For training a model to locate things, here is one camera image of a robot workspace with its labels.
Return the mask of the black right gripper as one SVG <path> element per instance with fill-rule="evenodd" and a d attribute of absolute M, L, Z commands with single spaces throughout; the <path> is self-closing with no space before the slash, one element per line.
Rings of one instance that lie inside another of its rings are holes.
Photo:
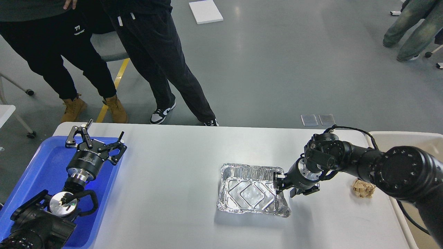
<path fill-rule="evenodd" d="M 287 173 L 273 172 L 273 187 L 276 194 L 290 190 L 290 197 L 298 194 L 309 195 L 320 190 L 320 168 L 315 163 L 307 163 L 306 158 L 300 157 Z"/>

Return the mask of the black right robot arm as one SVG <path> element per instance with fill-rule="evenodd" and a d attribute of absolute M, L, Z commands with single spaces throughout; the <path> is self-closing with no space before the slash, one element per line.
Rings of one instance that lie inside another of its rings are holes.
<path fill-rule="evenodd" d="M 346 172 L 374 184 L 398 202 L 413 204 L 419 211 L 426 233 L 442 247 L 443 243 L 443 174 L 442 162 L 422 149 L 397 146 L 386 152 L 362 148 L 339 140 L 334 125 L 314 134 L 304 153 L 286 173 L 274 173 L 276 193 L 291 188 L 291 197 L 319 190 L 318 182 Z"/>

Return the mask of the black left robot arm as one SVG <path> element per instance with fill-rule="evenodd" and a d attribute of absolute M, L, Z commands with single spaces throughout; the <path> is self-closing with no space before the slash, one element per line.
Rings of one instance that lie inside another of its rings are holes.
<path fill-rule="evenodd" d="M 2 249 L 86 249 L 98 233 L 127 146 L 73 126 L 38 148 L 1 210 Z"/>

